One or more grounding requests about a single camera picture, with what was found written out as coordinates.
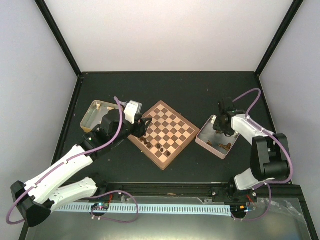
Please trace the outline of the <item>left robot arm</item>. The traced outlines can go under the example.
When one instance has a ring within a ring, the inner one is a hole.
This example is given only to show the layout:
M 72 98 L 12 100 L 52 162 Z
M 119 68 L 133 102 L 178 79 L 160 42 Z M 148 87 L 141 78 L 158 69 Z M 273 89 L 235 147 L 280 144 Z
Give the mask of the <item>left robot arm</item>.
M 107 183 L 98 173 L 92 173 L 76 183 L 64 183 L 129 136 L 143 137 L 151 122 L 151 117 L 144 118 L 140 113 L 110 110 L 101 123 L 46 171 L 27 182 L 16 181 L 12 184 L 12 207 L 19 210 L 21 221 L 29 227 L 36 227 L 62 206 L 81 199 L 101 200 L 109 195 Z

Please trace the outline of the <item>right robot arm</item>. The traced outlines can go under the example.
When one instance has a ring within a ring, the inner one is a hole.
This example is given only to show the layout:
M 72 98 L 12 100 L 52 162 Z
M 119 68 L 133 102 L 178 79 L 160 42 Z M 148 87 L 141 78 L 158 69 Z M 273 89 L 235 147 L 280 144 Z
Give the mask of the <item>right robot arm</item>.
M 227 112 L 217 116 L 213 129 L 227 137 L 241 135 L 251 145 L 250 167 L 229 181 L 227 195 L 240 201 L 249 190 L 263 185 L 286 184 L 293 176 L 287 137 L 266 130 L 249 115 Z

